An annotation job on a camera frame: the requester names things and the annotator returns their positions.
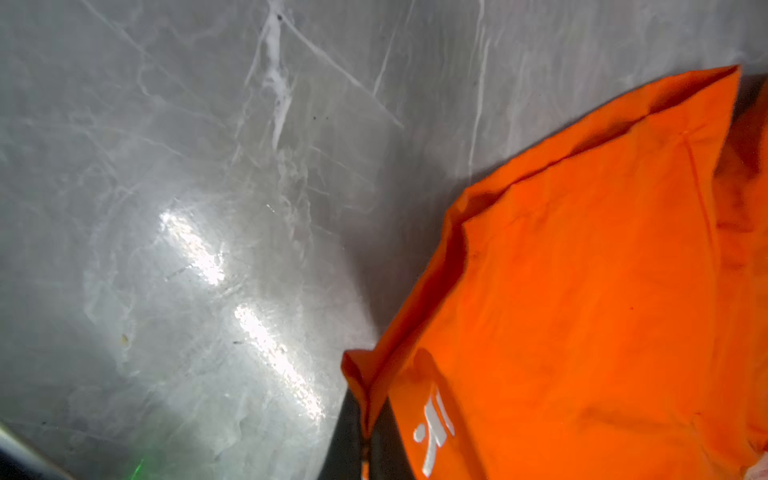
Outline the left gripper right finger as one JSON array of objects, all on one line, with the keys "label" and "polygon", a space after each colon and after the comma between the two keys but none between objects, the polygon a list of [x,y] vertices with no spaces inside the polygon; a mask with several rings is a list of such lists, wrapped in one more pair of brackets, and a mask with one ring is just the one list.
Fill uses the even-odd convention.
[{"label": "left gripper right finger", "polygon": [[385,402],[374,424],[369,446],[370,479],[415,479],[389,401]]}]

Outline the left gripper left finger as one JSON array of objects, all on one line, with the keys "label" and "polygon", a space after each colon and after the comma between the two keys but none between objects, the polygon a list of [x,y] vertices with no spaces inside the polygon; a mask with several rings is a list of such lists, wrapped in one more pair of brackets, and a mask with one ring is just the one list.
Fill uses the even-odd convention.
[{"label": "left gripper left finger", "polygon": [[359,405],[350,391],[345,393],[319,480],[361,480]]}]

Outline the orange shorts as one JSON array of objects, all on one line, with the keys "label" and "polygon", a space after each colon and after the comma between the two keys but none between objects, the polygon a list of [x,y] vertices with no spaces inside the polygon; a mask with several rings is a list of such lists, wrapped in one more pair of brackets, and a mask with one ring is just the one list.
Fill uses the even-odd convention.
[{"label": "orange shorts", "polygon": [[468,187],[341,369],[417,479],[742,479],[767,457],[767,90],[627,92]]}]

